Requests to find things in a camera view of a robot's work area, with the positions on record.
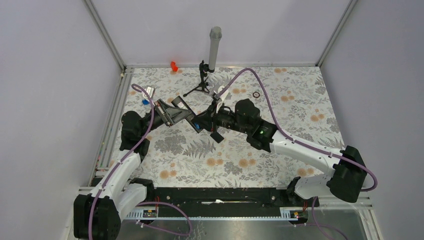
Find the black remote control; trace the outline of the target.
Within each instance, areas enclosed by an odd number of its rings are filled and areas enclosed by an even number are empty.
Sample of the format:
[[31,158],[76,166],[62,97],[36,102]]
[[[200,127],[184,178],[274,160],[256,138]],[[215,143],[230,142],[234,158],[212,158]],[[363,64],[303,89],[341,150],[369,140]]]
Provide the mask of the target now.
[[[205,114],[197,114],[197,115],[191,116],[189,119],[189,123],[191,124],[191,126],[197,133],[200,133],[202,130],[207,128],[207,123],[205,121]],[[195,127],[195,123],[200,126],[200,129],[197,129]]]

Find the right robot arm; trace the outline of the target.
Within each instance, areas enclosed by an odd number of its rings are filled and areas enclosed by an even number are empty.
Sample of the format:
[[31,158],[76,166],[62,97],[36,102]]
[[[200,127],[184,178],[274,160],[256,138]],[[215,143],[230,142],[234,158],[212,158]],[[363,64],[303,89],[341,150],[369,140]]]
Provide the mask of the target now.
[[359,198],[367,172],[361,154],[353,146],[329,148],[285,136],[276,124],[261,117],[260,109],[249,99],[238,101],[234,110],[214,101],[192,121],[197,129],[210,132],[218,143],[224,139],[218,128],[225,128],[246,134],[246,141],[257,150],[289,156],[320,170],[321,175],[295,177],[290,182],[286,198],[293,206],[313,197],[334,196],[347,203],[356,203]]

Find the black battery cover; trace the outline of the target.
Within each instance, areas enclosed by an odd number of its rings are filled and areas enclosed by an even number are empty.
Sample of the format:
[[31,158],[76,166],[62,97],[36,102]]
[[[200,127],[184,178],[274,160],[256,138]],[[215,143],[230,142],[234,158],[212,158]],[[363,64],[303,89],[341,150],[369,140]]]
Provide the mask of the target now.
[[210,137],[217,142],[218,144],[221,143],[225,138],[218,132],[212,132],[210,134]]

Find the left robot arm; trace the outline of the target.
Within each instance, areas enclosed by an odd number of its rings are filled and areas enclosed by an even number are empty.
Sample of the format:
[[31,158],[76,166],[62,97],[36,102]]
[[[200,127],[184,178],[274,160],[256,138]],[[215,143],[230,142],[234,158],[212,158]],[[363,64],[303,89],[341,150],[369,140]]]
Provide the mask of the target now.
[[146,157],[150,141],[147,130],[194,117],[194,112],[180,97],[167,104],[153,103],[153,111],[141,117],[130,110],[121,117],[121,144],[117,161],[101,181],[87,194],[79,194],[73,203],[73,235],[83,240],[115,240],[125,217],[139,204],[152,204],[156,194],[152,180],[130,175]]

